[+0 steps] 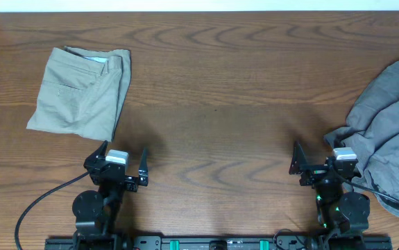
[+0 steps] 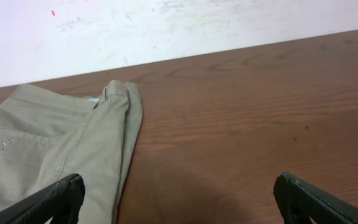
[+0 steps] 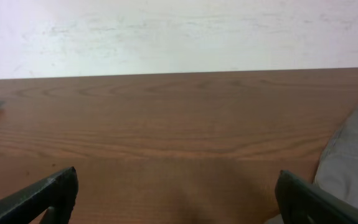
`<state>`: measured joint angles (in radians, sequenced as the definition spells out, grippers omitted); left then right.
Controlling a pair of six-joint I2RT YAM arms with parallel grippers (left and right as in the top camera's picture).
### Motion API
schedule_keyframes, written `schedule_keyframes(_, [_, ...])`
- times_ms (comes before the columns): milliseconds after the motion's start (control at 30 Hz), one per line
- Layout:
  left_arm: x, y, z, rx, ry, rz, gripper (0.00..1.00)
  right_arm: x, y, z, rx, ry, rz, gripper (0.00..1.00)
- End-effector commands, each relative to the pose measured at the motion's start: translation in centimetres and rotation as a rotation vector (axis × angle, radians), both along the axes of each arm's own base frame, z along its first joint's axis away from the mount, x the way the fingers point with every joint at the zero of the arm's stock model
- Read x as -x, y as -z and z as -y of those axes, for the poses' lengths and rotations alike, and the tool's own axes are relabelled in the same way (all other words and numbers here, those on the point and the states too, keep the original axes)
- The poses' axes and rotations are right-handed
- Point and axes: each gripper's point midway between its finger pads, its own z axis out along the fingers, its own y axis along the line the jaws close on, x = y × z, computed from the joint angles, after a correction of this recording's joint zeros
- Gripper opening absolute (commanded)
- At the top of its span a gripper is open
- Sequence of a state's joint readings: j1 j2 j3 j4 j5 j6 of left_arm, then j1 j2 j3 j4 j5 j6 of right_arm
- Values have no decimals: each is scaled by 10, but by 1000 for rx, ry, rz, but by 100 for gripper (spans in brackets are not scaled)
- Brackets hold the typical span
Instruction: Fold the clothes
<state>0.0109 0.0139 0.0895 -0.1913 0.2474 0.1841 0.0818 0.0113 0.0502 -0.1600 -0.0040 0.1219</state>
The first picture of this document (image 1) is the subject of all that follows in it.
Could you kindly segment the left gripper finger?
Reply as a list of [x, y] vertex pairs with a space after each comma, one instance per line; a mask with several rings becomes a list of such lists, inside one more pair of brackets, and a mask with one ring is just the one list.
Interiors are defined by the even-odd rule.
[[148, 165], [147, 165], [147, 149], [144, 149], [142, 152], [142, 157], [139, 163], [138, 175], [139, 175], [139, 183], [138, 185], [147, 186], [148, 185]]
[[98, 161], [102, 163], [105, 160], [107, 146], [108, 141], [105, 140], [98, 149], [96, 149], [85, 159], [85, 166], [95, 166]]

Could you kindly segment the grey shorts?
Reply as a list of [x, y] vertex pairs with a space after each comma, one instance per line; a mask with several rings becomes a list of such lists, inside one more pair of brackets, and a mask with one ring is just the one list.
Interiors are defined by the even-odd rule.
[[399, 217], [399, 61], [369, 83], [342, 126], [324, 137], [356, 153], [359, 172], [352, 182], [386, 196], [377, 200]]

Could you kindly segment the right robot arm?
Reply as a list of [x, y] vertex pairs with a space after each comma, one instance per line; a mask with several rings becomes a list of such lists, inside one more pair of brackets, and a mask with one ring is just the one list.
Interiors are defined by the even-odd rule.
[[308, 163], [299, 142], [294, 142], [290, 175], [299, 175], [301, 186], [316, 191], [319, 224], [326, 233], [305, 241], [305, 249], [365, 249], [363, 232], [368, 229], [370, 199], [357, 192], [345, 192], [343, 184], [355, 176], [357, 155], [350, 147], [333, 150], [321, 165]]

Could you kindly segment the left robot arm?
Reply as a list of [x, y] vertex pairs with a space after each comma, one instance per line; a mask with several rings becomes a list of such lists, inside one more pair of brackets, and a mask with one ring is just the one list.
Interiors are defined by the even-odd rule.
[[125, 192], [136, 192], [139, 186], [148, 185], [146, 149], [142, 152], [138, 175], [129, 176], [129, 154], [125, 151], [107, 150], [108, 142], [90, 154], [83, 164], [98, 190], [80, 193], [72, 204], [76, 217], [73, 236], [75, 249], [132, 249], [131, 238], [116, 232], [115, 221], [123, 203]]

